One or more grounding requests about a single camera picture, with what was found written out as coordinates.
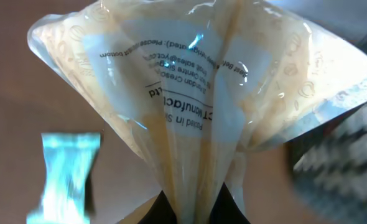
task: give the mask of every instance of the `beige packaging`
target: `beige packaging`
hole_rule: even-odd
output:
[[[179,223],[207,221],[236,149],[367,78],[366,55],[263,1],[102,0],[28,40],[147,162]]]

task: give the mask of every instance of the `brown surface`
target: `brown surface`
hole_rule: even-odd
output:
[[[146,168],[70,86],[30,52],[26,32],[46,14],[90,1],[0,0],[0,223],[25,223],[38,206],[45,166],[40,133],[104,132],[91,173],[93,223],[115,223],[159,192]],[[321,223],[295,199],[282,172],[283,150],[252,156],[244,185],[253,223]]]

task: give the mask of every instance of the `wooden table surface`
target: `wooden table surface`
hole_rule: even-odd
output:
[[[46,14],[78,11],[89,0],[0,0],[0,224],[25,223],[44,189],[43,132],[104,131],[91,172],[92,223],[114,224],[160,191],[145,163],[91,106],[27,46]],[[284,149],[249,157],[244,183],[252,223],[324,223],[294,196]]]

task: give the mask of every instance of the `light blue plastic packet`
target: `light blue plastic packet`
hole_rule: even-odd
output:
[[[85,181],[100,148],[100,133],[43,133],[47,168],[42,200],[27,224],[87,224]]]

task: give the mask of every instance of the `plastic bag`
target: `plastic bag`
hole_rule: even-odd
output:
[[[339,115],[320,105],[367,78],[365,54],[262,1],[103,0],[44,17],[28,42],[147,162],[180,223],[206,222],[236,148]]]
[[[101,144],[99,133],[42,134],[47,180],[39,208],[27,224],[89,224],[85,181]]]

